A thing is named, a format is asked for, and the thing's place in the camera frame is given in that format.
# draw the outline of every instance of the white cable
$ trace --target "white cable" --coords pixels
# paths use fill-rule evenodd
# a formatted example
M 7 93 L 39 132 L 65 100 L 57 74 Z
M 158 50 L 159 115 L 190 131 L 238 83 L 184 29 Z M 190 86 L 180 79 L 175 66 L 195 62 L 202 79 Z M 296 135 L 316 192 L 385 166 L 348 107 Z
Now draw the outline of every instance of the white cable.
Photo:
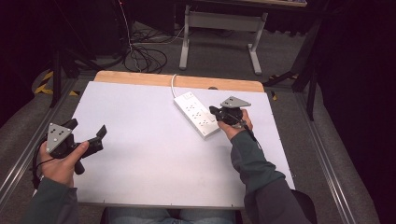
M 176 94 L 175 94 L 175 88 L 174 88 L 174 81 L 175 81 L 175 77 L 177 76 L 177 74 L 174 74 L 172 76 L 172 81 L 171 81 L 171 89 L 172 89 L 172 94 L 174 95 L 174 98 L 176 98 Z
M 128 21 L 126 20 L 126 17 L 125 17 L 125 13 L 124 13 L 124 11 L 123 11 L 123 7 L 122 7 L 122 2 L 121 2 L 121 0 L 119 0 L 119 4 L 120 4 L 121 12 L 122 12 L 122 17 L 124 18 L 124 21 L 125 21 L 126 32 L 127 32 L 127 35 L 128 35 L 129 49 L 131 50 L 131 54 L 132 54 L 133 50 L 132 50 L 131 37 L 130 37 L 130 35 L 129 35 Z M 136 59 L 134 59 L 134 66 L 139 70 L 139 72 L 142 72 L 142 70 L 139 68 L 139 65 L 137 64 L 137 60 L 136 60 Z
M 134 45 L 152 45 L 152 44 L 158 44 L 158 45 L 165 45 L 165 44 L 170 44 L 172 42 L 174 42 L 176 39 L 179 38 L 181 32 L 184 30 L 184 26 L 183 28 L 181 28 L 180 32 L 178 32 L 178 34 L 175 36 L 175 38 L 173 40 L 171 40 L 170 42 L 166 42 L 166 43 L 135 43 Z M 157 36 L 157 37 L 152 37 L 150 39 L 158 39 L 158 38 L 165 38 L 166 36 Z

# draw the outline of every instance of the table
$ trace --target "table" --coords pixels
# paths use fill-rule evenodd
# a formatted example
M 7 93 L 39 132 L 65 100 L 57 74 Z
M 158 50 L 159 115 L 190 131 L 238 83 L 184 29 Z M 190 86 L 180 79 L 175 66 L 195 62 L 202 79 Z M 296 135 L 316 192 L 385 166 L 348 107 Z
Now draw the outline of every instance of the table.
M 228 1 L 228 4 L 234 4 L 235 1 Z M 243 0 L 243 3 L 255 3 L 263 5 L 275 5 L 286 7 L 305 7 L 306 2 L 296 1 L 282 1 L 282 0 Z M 180 56 L 179 68 L 185 70 L 187 68 L 187 60 L 189 54 L 189 30 L 190 27 L 212 28 L 212 29 L 227 29 L 236 31 L 256 32 L 253 44 L 248 44 L 247 49 L 252 61 L 254 73 L 256 75 L 262 74 L 259 60 L 257 58 L 256 49 L 258 47 L 262 30 L 264 28 L 268 13 L 263 12 L 261 17 L 224 15 L 218 13 L 206 13 L 190 11 L 191 6 L 186 5 L 185 19 L 184 19 L 184 37 Z
M 74 118 L 76 141 L 105 124 L 104 150 L 82 160 L 78 201 L 106 206 L 240 209 L 245 186 L 230 162 L 222 132 L 206 140 L 173 105 L 169 75 L 101 71 L 84 91 Z M 205 90 L 216 87 L 216 90 Z M 249 115 L 266 158 L 294 184 L 271 107 L 260 82 L 176 77 L 175 91 L 192 91 L 205 105 L 232 94 L 249 100 Z

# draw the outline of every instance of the white power strip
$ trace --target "white power strip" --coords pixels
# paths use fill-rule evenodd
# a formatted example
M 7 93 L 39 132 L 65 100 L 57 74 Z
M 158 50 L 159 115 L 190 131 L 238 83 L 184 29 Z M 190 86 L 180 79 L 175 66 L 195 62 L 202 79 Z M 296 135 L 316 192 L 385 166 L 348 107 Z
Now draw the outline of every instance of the white power strip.
M 219 130 L 216 117 L 190 91 L 176 97 L 175 105 L 204 139 Z

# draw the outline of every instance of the sleeve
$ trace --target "sleeve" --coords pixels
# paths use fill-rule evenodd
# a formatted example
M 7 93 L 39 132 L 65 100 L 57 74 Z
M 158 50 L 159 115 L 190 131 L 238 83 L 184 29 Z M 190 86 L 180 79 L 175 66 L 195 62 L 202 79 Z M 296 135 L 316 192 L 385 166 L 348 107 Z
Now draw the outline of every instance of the sleeve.
M 247 131 L 231 139 L 233 168 L 246 186 L 245 209 L 253 223 L 309 223 L 285 176 L 264 157 Z
M 21 224 L 78 223 L 77 189 L 43 178 Z

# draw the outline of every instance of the white tabletop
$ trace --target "white tabletop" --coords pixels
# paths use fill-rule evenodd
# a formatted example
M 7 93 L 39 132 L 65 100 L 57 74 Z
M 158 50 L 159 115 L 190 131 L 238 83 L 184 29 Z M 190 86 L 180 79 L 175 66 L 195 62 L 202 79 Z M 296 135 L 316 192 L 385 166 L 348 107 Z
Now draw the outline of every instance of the white tabletop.
M 264 92 L 191 91 L 203 105 L 229 96 L 248 101 L 257 139 L 268 161 L 290 169 Z M 77 142 L 93 138 L 103 124 L 104 150 L 83 159 L 75 175 L 80 203 L 163 207 L 241 208 L 245 186 L 231 165 L 231 143 L 223 132 L 204 140 L 178 111 L 170 87 L 90 82 L 74 118 Z

